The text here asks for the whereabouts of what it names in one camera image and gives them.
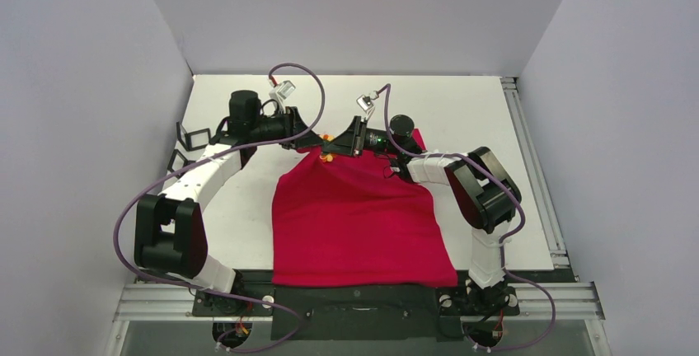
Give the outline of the red t-shirt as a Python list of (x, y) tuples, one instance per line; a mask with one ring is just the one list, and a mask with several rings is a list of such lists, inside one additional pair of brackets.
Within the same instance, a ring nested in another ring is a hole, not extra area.
[(272, 201), (275, 284), (457, 284), (426, 188), (388, 176), (387, 159), (371, 152), (331, 162), (319, 148), (301, 154)]

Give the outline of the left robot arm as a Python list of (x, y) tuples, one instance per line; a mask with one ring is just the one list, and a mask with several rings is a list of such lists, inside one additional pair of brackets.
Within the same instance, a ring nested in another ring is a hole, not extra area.
[(305, 125), (297, 108), (264, 115), (262, 107), (256, 92), (233, 92), (224, 126), (204, 148), (197, 166), (178, 175), (160, 194), (146, 194), (136, 204), (135, 264), (214, 290), (214, 305), (227, 315), (243, 309), (246, 292), (236, 286), (238, 272), (209, 254), (203, 211), (262, 143), (285, 149), (323, 143)]

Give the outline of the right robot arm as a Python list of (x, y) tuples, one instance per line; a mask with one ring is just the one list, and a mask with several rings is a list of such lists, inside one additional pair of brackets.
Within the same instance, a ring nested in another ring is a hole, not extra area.
[(386, 130), (371, 129), (357, 116), (346, 131), (321, 145), (325, 154), (359, 157), (369, 151), (388, 157), (390, 168), (412, 184), (451, 188), (461, 215), (471, 226), (471, 265), (466, 304), (486, 312), (498, 300), (495, 286), (504, 281), (502, 236), (521, 203), (521, 193), (509, 173), (485, 147), (465, 156), (427, 152), (416, 139), (414, 121), (395, 115)]

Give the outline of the black frame stand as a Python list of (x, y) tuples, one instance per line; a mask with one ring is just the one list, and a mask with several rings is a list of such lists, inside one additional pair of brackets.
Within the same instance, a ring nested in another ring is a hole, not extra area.
[(175, 171), (179, 171), (183, 167), (186, 167), (192, 163), (193, 161), (187, 158), (183, 152), (175, 148), (168, 159), (167, 172), (173, 173)]
[(180, 121), (176, 122), (176, 139), (186, 152), (205, 149), (211, 137), (212, 134), (209, 128), (187, 131)]

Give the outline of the aluminium side rail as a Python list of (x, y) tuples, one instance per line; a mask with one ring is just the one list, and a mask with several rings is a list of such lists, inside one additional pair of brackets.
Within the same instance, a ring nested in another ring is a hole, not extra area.
[(516, 77), (502, 77), (500, 84), (504, 92), (510, 117), (513, 121), (514, 132), (518, 139), (520, 151), (528, 179), (532, 185), (533, 198), (536, 202), (542, 229), (551, 253), (555, 269), (569, 269), (570, 259), (565, 240), (553, 206), (550, 191), (534, 146), (527, 121), (523, 112), (522, 102), (518, 93)]

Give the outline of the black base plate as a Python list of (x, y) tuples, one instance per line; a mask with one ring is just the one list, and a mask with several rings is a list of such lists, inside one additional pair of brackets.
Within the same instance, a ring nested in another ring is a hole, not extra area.
[(268, 271), (246, 271), (235, 290), (243, 300), (195, 291), (191, 313), (212, 317), (213, 336), (224, 344), (249, 344), (253, 335), (270, 340), (410, 340), (466, 338), (495, 343), (502, 320), (520, 313), (509, 283), (481, 290), (457, 274), (458, 283), (303, 288), (274, 284)]

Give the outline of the aluminium front rail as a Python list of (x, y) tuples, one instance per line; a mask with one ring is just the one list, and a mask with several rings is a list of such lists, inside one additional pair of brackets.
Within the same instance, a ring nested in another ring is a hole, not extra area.
[[(603, 327), (603, 309), (593, 282), (544, 283), (556, 302), (557, 321), (581, 321), (589, 336), (594, 355), (612, 353)], [(543, 321), (550, 316), (550, 303), (543, 292), (531, 285), (513, 285), (520, 314), (512, 319)], [(189, 290), (166, 284), (134, 283), (124, 286), (114, 315), (107, 353), (122, 348), (126, 328), (133, 321), (148, 322), (232, 322), (235, 316), (198, 316), (193, 313), (198, 302)]]

